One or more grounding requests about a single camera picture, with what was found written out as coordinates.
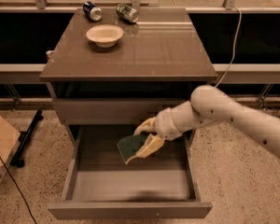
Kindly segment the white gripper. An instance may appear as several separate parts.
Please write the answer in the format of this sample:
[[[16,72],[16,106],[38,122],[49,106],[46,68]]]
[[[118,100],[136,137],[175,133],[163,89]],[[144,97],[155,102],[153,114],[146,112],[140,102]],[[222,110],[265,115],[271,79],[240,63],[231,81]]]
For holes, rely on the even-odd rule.
[[[182,132],[176,126],[174,120],[174,111],[172,108],[166,108],[158,113],[155,118],[149,118],[141,123],[134,131],[134,135],[140,133],[150,134],[144,144],[136,152],[137,158],[146,158],[152,153],[155,153],[163,145],[165,140],[172,141],[182,135]]]

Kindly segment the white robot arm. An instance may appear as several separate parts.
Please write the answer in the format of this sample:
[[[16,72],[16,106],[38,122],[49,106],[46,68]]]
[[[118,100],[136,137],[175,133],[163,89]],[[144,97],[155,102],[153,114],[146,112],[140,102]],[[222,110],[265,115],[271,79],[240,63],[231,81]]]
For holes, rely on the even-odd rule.
[[[135,156],[145,158],[166,141],[219,121],[228,122],[280,159],[280,118],[241,105],[209,85],[196,88],[185,103],[166,108],[139,125],[134,133],[147,132],[148,137]]]

